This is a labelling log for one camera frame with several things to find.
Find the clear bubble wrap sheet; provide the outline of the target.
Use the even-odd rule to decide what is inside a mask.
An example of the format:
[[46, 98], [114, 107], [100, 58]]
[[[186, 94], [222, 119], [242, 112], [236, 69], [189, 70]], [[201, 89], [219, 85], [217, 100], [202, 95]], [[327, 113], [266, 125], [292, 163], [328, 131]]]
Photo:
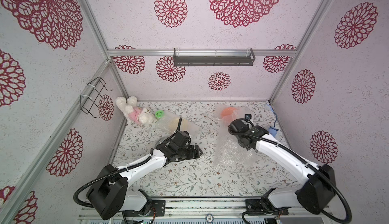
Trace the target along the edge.
[[215, 147], [215, 164], [223, 167], [238, 167], [243, 164], [254, 163], [255, 152], [247, 151], [238, 144], [238, 139], [229, 134], [225, 123], [219, 124]]

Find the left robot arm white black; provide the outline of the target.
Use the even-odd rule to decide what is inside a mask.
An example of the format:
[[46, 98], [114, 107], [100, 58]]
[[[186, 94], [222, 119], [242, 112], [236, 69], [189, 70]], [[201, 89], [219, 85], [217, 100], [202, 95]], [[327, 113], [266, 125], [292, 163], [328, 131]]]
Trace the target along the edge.
[[130, 191], [128, 188], [168, 164], [201, 157], [202, 150], [191, 144], [189, 133], [180, 129], [181, 123], [182, 119], [179, 119], [175, 132], [151, 149], [148, 155], [120, 167], [106, 165], [96, 179], [75, 191], [74, 202], [94, 208], [104, 221], [118, 212], [134, 211], [142, 216], [155, 213], [153, 200], [144, 190]]

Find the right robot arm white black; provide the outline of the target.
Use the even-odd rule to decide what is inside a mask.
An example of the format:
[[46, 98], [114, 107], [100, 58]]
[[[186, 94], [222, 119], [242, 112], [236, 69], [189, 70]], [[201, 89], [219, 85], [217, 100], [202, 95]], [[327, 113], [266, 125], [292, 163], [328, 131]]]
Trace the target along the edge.
[[[237, 138], [239, 146], [266, 154], [289, 171], [301, 185], [298, 189], [270, 189], [258, 199], [257, 204], [247, 201], [246, 211], [242, 213], [245, 223], [248, 223], [247, 215], [280, 216], [295, 207], [304, 208], [311, 214], [323, 214], [340, 224], [349, 224], [352, 221], [351, 208], [336, 186], [335, 173], [331, 166], [320, 166], [282, 145], [269, 131], [254, 125], [250, 114], [246, 114], [243, 119], [232, 121], [228, 131]], [[344, 207], [344, 219], [336, 218], [325, 211], [334, 197], [338, 197]]]

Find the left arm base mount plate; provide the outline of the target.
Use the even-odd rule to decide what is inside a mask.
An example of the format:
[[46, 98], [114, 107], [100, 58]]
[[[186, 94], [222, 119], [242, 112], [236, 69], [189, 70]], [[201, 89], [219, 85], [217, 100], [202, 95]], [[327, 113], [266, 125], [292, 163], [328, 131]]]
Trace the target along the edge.
[[142, 209], [142, 216], [161, 217], [165, 215], [166, 201], [165, 200], [151, 200], [147, 201]]

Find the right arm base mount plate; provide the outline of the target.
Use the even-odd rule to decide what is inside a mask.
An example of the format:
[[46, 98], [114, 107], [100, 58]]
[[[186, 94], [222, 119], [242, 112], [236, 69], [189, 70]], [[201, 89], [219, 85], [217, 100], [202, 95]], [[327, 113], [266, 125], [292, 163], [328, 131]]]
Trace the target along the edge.
[[246, 199], [246, 213], [249, 215], [288, 215], [287, 208], [276, 208], [269, 201], [262, 199]]

